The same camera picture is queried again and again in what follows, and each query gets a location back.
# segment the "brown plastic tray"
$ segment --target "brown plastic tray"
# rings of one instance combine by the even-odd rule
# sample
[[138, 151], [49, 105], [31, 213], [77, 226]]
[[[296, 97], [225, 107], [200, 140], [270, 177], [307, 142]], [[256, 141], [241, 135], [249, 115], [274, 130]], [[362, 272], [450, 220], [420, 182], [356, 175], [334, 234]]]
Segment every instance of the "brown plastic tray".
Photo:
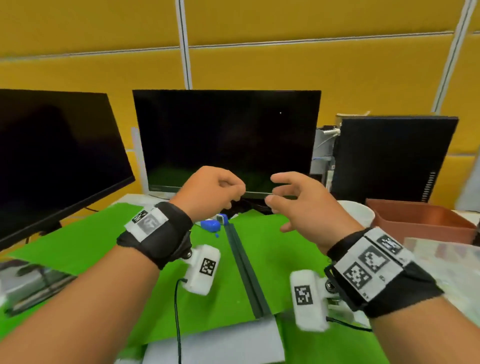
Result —
[[372, 226], [382, 228], [402, 244], [405, 238], [472, 244], [475, 236], [475, 225], [442, 206], [369, 198], [366, 205], [375, 212]]

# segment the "monitor stand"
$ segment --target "monitor stand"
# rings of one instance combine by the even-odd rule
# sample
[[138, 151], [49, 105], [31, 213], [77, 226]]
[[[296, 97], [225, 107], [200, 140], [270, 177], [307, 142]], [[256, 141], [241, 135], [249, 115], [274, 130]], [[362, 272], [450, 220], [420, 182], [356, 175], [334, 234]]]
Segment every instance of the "monitor stand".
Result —
[[54, 232], [55, 230], [61, 229], [62, 226], [60, 224], [60, 221], [54, 222], [51, 225], [47, 226], [45, 229], [40, 231], [40, 236], [45, 236], [47, 234], [50, 234], [51, 232]]

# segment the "white plastic mount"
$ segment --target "white plastic mount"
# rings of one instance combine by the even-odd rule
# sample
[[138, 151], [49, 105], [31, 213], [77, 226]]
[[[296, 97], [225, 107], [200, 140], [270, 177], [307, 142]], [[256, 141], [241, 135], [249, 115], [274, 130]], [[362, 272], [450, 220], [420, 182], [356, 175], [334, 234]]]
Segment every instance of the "white plastic mount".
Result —
[[190, 265], [184, 277], [187, 282], [182, 283], [182, 286], [188, 292], [206, 296], [218, 269], [220, 251], [209, 245], [198, 245], [192, 249], [190, 258], [182, 260]]
[[338, 293], [329, 293], [325, 287], [327, 278], [312, 270], [297, 270], [290, 274], [290, 289], [295, 321], [302, 331], [324, 332], [328, 330], [326, 320], [329, 312], [344, 321], [356, 322], [369, 328], [368, 318], [362, 311], [352, 312], [340, 299]]

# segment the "black monitor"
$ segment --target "black monitor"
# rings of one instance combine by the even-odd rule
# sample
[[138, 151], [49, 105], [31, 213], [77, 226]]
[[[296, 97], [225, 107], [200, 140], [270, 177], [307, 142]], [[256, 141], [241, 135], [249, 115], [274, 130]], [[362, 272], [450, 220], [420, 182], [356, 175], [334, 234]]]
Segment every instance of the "black monitor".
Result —
[[0, 90], [0, 250], [135, 180], [106, 94]]
[[362, 204], [428, 202], [457, 123], [447, 116], [343, 117], [332, 195]]
[[262, 198], [273, 173], [308, 174], [320, 91], [134, 90], [150, 191], [176, 192], [203, 165]]

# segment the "hand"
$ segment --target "hand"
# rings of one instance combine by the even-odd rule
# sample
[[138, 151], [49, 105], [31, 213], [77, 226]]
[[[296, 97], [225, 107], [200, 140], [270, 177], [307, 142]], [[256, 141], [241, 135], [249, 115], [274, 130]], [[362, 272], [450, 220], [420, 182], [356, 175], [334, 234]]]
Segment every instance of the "hand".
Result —
[[245, 193], [245, 183], [229, 170], [203, 166], [170, 200], [195, 223], [232, 207]]
[[[347, 235], [363, 230], [325, 187], [313, 178], [298, 172], [272, 175], [272, 182], [288, 183], [275, 187], [265, 203], [273, 213], [285, 215], [290, 221], [282, 232], [297, 230], [304, 238], [317, 244], [323, 254]], [[282, 196], [297, 196], [288, 200]]]

